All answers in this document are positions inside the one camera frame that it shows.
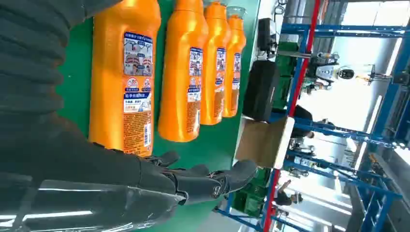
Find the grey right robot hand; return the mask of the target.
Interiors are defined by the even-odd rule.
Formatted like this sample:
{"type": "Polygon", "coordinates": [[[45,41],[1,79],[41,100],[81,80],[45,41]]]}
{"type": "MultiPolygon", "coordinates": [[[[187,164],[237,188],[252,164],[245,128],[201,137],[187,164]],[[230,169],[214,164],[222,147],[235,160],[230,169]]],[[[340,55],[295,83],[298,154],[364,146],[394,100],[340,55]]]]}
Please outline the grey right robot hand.
{"type": "Polygon", "coordinates": [[[0,3],[0,229],[131,231],[167,220],[178,205],[243,188],[253,161],[210,172],[170,169],[175,152],[140,158],[89,142],[57,113],[72,27],[118,0],[0,3]]]}

